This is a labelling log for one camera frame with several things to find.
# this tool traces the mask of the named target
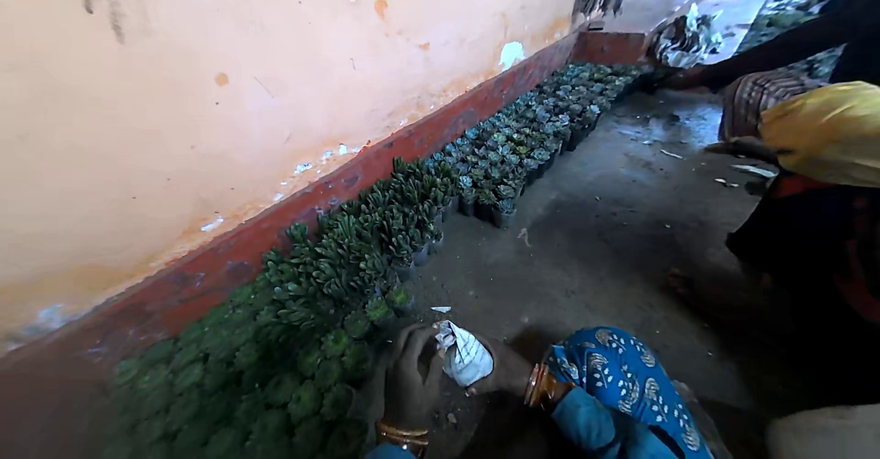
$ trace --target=gray concrete floor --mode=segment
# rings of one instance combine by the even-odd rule
[[[756,206],[743,185],[759,178],[730,167],[755,162],[702,152],[717,140],[720,117],[710,95],[636,93],[616,104],[520,198],[510,230],[458,214],[446,222],[444,250],[410,284],[416,317],[448,317],[507,341],[524,331],[552,340],[583,327],[620,327],[652,347],[701,402],[752,418],[798,408],[785,397],[794,390],[784,369],[756,369],[760,358],[773,359],[769,350],[730,349],[665,288],[672,267],[694,275],[698,288],[747,288],[724,239]],[[465,397],[445,379],[429,457],[457,456],[488,401]],[[726,442],[739,440],[734,426],[719,427]]]

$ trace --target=person's arm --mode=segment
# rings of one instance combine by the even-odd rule
[[[572,388],[551,416],[565,438],[599,458],[618,457],[622,451],[627,457],[676,457],[647,425],[604,407],[580,387]]]
[[[728,60],[681,71],[662,81],[660,86],[719,89],[745,74],[770,71],[804,60],[820,51],[848,43],[859,33],[865,15],[877,14],[879,6],[880,0],[850,0],[836,11],[820,15]]]

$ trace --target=paper scrap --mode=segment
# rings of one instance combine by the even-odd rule
[[[679,159],[679,160],[685,160],[685,157],[683,157],[683,156],[681,156],[681,155],[676,155],[675,153],[667,152],[667,151],[664,150],[664,149],[660,149],[660,153],[663,153],[664,155],[669,155],[670,157],[675,157],[675,158],[677,158],[677,159]]]
[[[754,165],[731,165],[731,167],[736,170],[742,170],[742,172],[760,175],[761,177],[766,177],[767,179],[773,179],[774,177],[776,177],[776,172],[762,169],[760,167],[755,167]]]
[[[467,387],[486,375],[495,367],[489,350],[473,334],[456,327],[455,323],[443,320],[434,324],[440,330],[434,338],[437,350],[449,349],[455,345],[455,357],[447,357],[443,370],[460,387]]]

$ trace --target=gloved hand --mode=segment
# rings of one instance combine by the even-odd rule
[[[504,390],[514,396],[525,397],[525,387],[529,383],[534,365],[500,341],[476,333],[474,336],[489,350],[495,368],[488,376],[468,387],[468,396]]]
[[[391,349],[385,374],[385,415],[382,421],[402,430],[428,428],[440,395],[444,353],[431,358],[428,375],[419,371],[419,355],[430,343],[434,347],[437,330],[425,323],[409,325],[401,331]]]

